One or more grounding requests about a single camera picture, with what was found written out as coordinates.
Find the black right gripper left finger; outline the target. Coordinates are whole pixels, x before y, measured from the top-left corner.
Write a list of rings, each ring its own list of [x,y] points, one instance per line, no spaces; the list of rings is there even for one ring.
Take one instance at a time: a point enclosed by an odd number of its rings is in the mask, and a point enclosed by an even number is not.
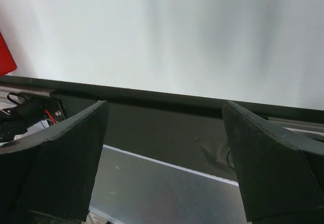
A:
[[[49,128],[1,146],[1,221],[35,214],[84,221],[109,116],[99,101]]]

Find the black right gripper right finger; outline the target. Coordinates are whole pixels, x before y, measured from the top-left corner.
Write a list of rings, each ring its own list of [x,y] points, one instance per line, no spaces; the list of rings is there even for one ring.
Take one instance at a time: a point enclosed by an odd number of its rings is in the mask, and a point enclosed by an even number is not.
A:
[[[247,221],[322,223],[323,143],[232,101],[222,116]]]

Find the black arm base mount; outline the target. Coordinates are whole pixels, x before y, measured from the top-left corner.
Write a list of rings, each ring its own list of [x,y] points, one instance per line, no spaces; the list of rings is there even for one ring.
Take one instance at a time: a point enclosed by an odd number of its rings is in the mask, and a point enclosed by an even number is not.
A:
[[[1,144],[30,133],[38,123],[48,128],[65,119],[60,99],[1,90]]]

